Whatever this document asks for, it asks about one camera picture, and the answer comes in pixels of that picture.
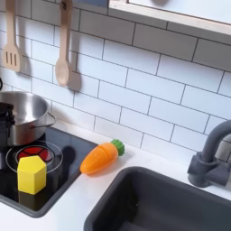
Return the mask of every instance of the wooden spoon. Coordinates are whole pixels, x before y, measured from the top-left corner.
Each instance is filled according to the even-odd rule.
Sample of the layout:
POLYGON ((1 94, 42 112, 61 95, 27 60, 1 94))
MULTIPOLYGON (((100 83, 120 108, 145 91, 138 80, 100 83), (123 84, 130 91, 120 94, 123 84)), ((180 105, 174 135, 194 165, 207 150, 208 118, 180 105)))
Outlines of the wooden spoon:
POLYGON ((15 35, 15 1, 6 0, 7 44, 3 50, 3 64, 6 68, 20 71, 22 55, 16 44, 15 35))
POLYGON ((60 3, 61 28, 60 28, 60 57, 56 63, 55 73, 59 84, 65 87, 69 82, 71 67, 69 64, 69 26, 71 20, 72 3, 62 0, 60 3))

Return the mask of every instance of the black stovetop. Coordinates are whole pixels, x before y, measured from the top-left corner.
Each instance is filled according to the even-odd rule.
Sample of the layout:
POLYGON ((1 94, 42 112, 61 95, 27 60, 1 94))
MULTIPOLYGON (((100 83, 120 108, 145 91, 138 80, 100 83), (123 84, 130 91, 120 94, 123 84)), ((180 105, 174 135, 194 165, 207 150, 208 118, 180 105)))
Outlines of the black stovetop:
POLYGON ((47 128, 34 143, 7 148, 0 155, 0 201, 31 217, 43 216, 79 176, 79 166, 95 143, 47 128), (17 189, 20 158, 39 155, 47 164, 46 187, 36 195, 17 189))

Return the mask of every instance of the red burner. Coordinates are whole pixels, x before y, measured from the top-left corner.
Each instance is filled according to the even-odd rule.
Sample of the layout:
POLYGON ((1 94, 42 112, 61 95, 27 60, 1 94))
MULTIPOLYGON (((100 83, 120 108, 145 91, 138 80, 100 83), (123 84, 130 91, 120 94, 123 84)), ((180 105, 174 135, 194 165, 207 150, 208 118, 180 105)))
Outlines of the red burner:
POLYGON ((33 146, 33 147, 26 147, 21 150, 21 152, 17 156, 17 160, 19 161, 23 157, 29 157, 38 155, 44 162, 51 162, 53 159, 54 154, 52 150, 42 147, 42 146, 33 146))

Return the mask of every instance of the pot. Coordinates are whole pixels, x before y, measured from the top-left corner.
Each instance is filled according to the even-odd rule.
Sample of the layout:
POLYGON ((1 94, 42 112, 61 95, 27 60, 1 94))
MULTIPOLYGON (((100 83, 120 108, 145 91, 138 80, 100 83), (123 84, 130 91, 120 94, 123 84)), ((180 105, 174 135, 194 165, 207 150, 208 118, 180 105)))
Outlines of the pot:
POLYGON ((56 122, 56 117, 49 113, 45 99, 31 93, 1 92, 0 103, 13 105, 14 125, 11 126, 7 138, 8 146, 18 146, 32 143, 39 139, 48 126, 56 122), (53 122, 47 124, 51 116, 53 122))

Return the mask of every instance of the tile backsplash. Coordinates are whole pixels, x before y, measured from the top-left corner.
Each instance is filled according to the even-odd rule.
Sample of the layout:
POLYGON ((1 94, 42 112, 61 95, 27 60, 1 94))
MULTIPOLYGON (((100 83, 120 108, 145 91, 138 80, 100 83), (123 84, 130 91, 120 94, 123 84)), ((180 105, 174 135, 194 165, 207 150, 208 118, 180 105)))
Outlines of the tile backsplash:
MULTIPOLYGON (((58 85, 58 0, 17 0, 22 72, 0 61, 3 91, 44 97, 60 120, 188 164, 211 130, 231 119, 231 37, 74 4, 72 80, 58 85)), ((0 0, 0 53, 6 43, 0 0)), ((230 161, 227 137, 217 157, 230 161)))

